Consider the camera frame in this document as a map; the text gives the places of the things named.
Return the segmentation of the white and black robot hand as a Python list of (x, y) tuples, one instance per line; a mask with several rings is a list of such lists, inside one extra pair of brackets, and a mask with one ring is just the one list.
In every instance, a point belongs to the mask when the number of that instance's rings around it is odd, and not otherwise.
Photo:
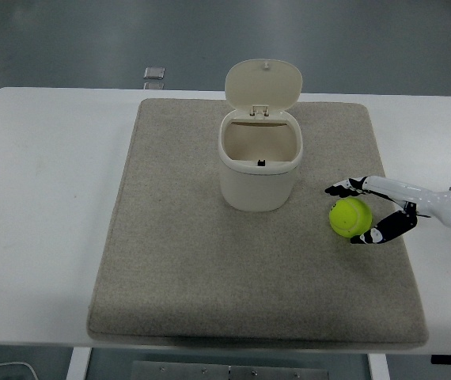
[(348, 178), (325, 189), (331, 196), (345, 198), (373, 194), (398, 204), (402, 209), (383, 218), (370, 230), (351, 238), (352, 244), (383, 244), (416, 227), (419, 216), (436, 218), (451, 227), (451, 190), (431, 190), (385, 177)]

